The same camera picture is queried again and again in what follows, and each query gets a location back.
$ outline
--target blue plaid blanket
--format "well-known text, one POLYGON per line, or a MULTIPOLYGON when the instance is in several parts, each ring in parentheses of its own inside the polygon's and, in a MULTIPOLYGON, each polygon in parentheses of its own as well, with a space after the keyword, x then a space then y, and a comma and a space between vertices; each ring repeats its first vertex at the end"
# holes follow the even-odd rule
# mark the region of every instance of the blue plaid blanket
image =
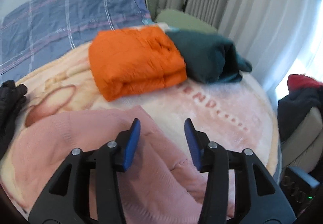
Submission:
POLYGON ((145 0, 31 0, 0 19, 0 82, 21 79, 100 30, 150 22, 145 0))

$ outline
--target blue gripper pad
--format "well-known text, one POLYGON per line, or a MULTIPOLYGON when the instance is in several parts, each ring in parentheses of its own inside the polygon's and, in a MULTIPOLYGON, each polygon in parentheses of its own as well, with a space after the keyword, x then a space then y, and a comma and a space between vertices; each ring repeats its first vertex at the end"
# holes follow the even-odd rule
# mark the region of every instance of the blue gripper pad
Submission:
POLYGON ((128 170, 131 166, 133 157, 135 156, 135 151, 137 149, 139 136, 140 136, 140 121, 138 118, 135 118, 131 128, 129 129, 130 137, 128 139, 126 148, 124 150, 124 159, 123 159, 123 168, 128 170))
POLYGON ((193 164, 197 168, 197 170, 201 170, 202 168, 201 158, 202 158, 204 149, 200 149, 198 145, 198 141, 199 141, 198 135, 193 126, 191 119, 189 118, 185 120, 184 132, 185 132, 188 148, 190 149, 193 164))

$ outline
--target bed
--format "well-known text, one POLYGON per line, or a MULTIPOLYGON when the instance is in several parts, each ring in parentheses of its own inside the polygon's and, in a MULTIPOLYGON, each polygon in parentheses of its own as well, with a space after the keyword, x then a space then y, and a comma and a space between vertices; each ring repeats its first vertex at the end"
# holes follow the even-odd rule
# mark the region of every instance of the bed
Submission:
MULTIPOLYGON (((278 181, 281 155, 276 117, 267 96, 251 75, 245 74, 239 84, 206 86, 187 80, 160 92, 110 103, 99 96, 88 67, 91 40, 100 30, 153 24, 146 4, 147 0, 30 0, 1 20, 0 81, 13 79, 26 84, 30 99, 18 119, 12 146, 24 130, 30 108, 54 95, 57 88, 73 83, 81 95, 88 96, 84 106, 78 105, 76 109, 128 109, 141 105, 188 157, 183 124, 190 117, 199 130, 225 148, 239 152, 252 148, 278 181)), ((170 28, 166 23, 159 26, 164 30, 170 28)), ((69 105, 58 110, 73 108, 69 105)), ((14 176, 17 169, 10 160, 11 151, 10 148, 1 161, 1 184, 27 217, 30 208, 23 207, 19 200, 14 176)), ((230 194, 232 214, 232 185, 230 194)))

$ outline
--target red cloth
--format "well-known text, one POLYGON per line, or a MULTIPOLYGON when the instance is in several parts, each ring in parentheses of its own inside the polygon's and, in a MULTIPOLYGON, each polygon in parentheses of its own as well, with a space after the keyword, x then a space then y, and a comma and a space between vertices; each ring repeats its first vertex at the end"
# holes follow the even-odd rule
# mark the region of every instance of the red cloth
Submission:
POLYGON ((323 86, 323 83, 305 75, 290 75, 287 80, 289 92, 302 88, 320 88, 321 86, 323 86))

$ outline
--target pink sweater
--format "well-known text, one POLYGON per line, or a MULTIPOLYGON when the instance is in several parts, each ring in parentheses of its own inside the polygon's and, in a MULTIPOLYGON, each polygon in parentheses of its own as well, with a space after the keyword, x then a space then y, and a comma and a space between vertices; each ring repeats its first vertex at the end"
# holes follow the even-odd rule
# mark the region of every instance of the pink sweater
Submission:
MULTIPOLYGON (((98 149, 141 121, 141 136, 134 161, 118 174, 127 223, 197 223, 206 179, 185 154, 140 107, 127 111, 74 111, 59 113, 31 125, 12 146, 17 201, 30 211, 42 189, 73 148, 98 149)), ((95 171, 90 178, 90 211, 96 219, 95 171)))

